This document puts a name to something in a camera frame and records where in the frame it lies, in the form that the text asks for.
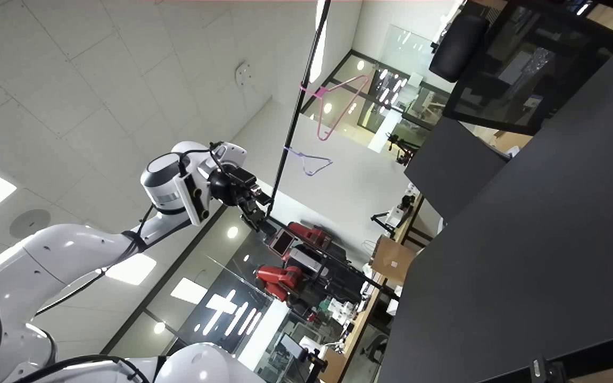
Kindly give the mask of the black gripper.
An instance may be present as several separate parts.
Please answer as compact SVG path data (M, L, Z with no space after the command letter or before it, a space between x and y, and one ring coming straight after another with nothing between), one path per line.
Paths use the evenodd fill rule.
M224 164L209 178L211 195L215 199L222 199L224 204L243 204L253 198L257 207L249 204L244 211L249 226L257 232L270 233L273 226L260 207L268 208L273 204L273 198L267 191L253 188L256 177L244 167L231 164Z

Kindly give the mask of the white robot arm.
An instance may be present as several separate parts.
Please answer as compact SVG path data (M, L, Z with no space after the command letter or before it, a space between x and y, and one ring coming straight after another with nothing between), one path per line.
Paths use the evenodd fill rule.
M182 141L153 157L141 185L142 221L106 232L86 223L51 223L0 254L0 383L265 383L253 368L212 342L170 356L77 356L62 360L53 337L34 323L50 299L77 278L109 271L167 235L200 226L222 202L243 211L253 230L267 226L267 195L244 167L236 142Z

